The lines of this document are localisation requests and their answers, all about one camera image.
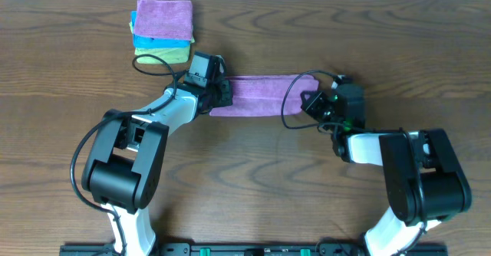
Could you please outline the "purple microfiber cloth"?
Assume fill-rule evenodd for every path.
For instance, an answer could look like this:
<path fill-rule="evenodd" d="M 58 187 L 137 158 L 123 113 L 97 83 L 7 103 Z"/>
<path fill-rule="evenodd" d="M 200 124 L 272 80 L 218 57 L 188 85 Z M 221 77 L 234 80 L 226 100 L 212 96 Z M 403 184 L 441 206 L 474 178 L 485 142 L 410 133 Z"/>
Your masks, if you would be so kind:
<path fill-rule="evenodd" d="M 274 117 L 281 115 L 285 93 L 296 75 L 235 76 L 228 80 L 232 86 L 233 105 L 211 110 L 212 117 Z M 283 112 L 286 116 L 299 114 L 302 109 L 300 94 L 316 91 L 319 82 L 307 75 L 297 80 L 291 88 Z"/>

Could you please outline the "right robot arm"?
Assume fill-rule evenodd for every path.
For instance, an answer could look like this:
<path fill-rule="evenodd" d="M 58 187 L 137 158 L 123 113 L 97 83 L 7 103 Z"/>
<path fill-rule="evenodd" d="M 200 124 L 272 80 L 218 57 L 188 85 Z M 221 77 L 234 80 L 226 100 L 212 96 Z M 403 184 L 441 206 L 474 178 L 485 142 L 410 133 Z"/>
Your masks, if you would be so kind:
<path fill-rule="evenodd" d="M 301 99 L 318 130 L 330 133 L 338 157 L 383 169 L 389 207 L 364 233 L 360 254 L 412 253 L 430 229 L 469 210 L 470 184 L 444 130 L 368 129 L 356 84 L 339 84 L 330 94 L 303 91 Z"/>

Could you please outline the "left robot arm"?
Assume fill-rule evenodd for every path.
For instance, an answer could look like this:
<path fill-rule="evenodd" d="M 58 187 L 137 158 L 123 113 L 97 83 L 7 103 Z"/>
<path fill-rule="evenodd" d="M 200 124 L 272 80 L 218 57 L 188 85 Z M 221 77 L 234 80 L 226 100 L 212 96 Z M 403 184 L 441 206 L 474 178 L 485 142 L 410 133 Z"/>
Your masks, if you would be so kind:
<path fill-rule="evenodd" d="M 149 255 L 156 244 L 148 205 L 157 190 L 168 137 L 217 107 L 232 105 L 228 80 L 172 82 L 139 110 L 108 110 L 88 133 L 94 143 L 82 172 L 90 207 L 108 214 L 113 255 Z"/>

